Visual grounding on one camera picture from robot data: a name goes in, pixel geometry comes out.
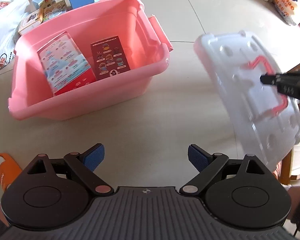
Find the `white bin lid red handle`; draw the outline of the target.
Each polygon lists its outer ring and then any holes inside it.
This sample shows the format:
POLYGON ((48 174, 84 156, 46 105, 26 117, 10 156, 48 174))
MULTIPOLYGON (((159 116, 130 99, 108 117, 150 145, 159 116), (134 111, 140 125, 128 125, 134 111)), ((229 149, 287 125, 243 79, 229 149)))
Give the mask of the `white bin lid red handle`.
POLYGON ((300 142, 300 110, 296 101, 264 85, 260 77, 280 68, 248 31, 200 35, 194 51, 228 112, 244 154, 257 156, 274 171, 300 142))

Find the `large pink figure box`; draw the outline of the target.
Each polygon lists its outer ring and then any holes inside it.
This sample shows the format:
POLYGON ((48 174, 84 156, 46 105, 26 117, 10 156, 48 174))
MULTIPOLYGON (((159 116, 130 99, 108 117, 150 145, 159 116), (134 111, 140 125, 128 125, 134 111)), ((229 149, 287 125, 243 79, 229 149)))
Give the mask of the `large pink figure box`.
POLYGON ((91 65, 66 31, 43 45, 37 54, 54 96, 97 81, 91 65))

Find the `maroon blind box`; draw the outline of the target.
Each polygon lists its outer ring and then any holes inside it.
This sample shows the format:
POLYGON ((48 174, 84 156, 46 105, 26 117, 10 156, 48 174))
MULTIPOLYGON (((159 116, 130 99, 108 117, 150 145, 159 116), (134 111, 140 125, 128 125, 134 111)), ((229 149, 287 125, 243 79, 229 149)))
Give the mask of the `maroon blind box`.
POLYGON ((130 71, 130 66, 118 36, 96 41, 90 45, 97 81, 130 71))

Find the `pink plastic storage bin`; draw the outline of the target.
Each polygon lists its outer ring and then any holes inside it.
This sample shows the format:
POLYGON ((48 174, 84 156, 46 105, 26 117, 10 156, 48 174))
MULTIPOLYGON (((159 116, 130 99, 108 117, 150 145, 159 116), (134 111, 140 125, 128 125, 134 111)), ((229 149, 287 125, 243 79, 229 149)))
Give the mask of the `pink plastic storage bin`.
POLYGON ((144 94, 152 77, 168 68, 172 50, 157 18, 145 14, 140 0, 107 0, 70 10, 42 23, 16 42, 8 109, 17 120, 66 120, 130 100, 144 94), (64 32, 94 69, 110 63, 97 58, 92 44, 112 44, 118 37, 122 49, 119 57, 127 60, 129 71, 54 95, 38 50, 64 32))

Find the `orange printed snack bag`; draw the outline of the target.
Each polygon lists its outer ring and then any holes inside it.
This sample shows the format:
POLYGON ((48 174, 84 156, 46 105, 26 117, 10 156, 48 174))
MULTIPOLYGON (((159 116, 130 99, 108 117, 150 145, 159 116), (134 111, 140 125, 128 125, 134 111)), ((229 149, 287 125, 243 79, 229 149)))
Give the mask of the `orange printed snack bag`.
POLYGON ((273 0, 275 9, 288 25, 298 25, 296 0, 273 0))

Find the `orange left slipper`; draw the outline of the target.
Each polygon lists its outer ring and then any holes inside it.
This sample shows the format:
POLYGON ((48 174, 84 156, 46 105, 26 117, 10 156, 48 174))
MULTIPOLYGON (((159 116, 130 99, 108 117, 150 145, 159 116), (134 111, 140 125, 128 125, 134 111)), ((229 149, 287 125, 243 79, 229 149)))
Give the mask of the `orange left slipper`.
POLYGON ((18 163, 8 153, 0 153, 0 186, 3 191, 7 190, 21 172, 18 163))

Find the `white cardboard box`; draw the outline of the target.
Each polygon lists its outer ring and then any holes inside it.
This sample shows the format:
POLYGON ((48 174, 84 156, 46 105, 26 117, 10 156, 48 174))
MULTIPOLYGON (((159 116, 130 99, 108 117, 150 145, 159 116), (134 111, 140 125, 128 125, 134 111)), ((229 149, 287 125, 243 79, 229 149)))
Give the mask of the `white cardboard box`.
POLYGON ((28 31, 31 31, 32 29, 36 28, 43 22, 44 17, 44 9, 40 8, 36 11, 30 13, 27 15, 19 24, 18 33, 19 35, 24 35, 28 31))

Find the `yellow green small box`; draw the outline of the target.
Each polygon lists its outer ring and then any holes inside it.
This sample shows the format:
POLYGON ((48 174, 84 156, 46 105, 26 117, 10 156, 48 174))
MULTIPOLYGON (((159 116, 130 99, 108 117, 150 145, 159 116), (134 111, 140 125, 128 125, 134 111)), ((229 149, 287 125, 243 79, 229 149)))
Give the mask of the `yellow green small box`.
POLYGON ((63 13, 67 12, 67 5, 65 0, 59 1, 44 9, 43 21, 48 21, 55 18, 63 13))

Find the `light blue small box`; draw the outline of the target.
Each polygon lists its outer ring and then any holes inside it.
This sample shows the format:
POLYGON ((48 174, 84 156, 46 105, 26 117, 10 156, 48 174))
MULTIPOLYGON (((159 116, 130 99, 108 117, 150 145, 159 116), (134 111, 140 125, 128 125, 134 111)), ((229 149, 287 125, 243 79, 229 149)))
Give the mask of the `light blue small box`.
POLYGON ((36 9, 47 8, 57 3, 57 0, 32 0, 32 4, 36 9))

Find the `white printed plastic bag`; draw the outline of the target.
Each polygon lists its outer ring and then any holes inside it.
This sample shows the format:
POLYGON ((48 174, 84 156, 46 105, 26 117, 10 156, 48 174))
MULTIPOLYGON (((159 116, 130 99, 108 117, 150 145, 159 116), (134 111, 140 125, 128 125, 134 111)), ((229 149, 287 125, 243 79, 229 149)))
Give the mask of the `white printed plastic bag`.
POLYGON ((18 27, 29 0, 0 0, 0 70, 14 58, 18 27))

